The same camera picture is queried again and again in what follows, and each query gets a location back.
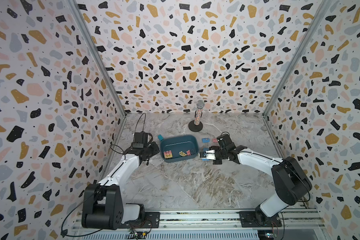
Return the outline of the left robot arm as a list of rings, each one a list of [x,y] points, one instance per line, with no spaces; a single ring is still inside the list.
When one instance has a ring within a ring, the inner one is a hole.
[[[82,227],[116,230],[122,225],[143,224],[146,220],[144,205],[126,203],[122,197],[122,188],[143,162],[148,162],[159,152],[159,146],[155,142],[137,144],[136,148],[126,151],[104,179],[97,184],[90,184],[84,192]]]

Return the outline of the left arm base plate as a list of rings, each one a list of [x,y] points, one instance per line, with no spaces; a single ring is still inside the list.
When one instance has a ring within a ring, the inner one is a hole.
[[[160,223],[160,212],[145,212],[137,220],[127,221],[119,229],[157,229]]]

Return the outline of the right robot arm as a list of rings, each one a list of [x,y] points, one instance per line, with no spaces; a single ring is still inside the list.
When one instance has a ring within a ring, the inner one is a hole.
[[[229,160],[252,167],[273,178],[275,193],[255,209],[257,221],[265,222],[283,209],[295,205],[312,190],[312,183],[295,158],[276,158],[255,152],[245,146],[237,146],[228,133],[217,137],[218,146],[199,153],[201,159],[221,165]]]

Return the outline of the teal plastic storage box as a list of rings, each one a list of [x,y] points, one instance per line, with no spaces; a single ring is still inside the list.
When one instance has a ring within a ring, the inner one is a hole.
[[[199,157],[197,139],[192,135],[163,139],[160,143],[160,155],[166,163],[175,163]]]

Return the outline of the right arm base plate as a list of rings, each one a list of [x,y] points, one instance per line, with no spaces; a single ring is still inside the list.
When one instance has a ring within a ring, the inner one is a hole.
[[[282,222],[278,215],[267,217],[260,211],[240,211],[239,220],[242,228],[282,227]]]

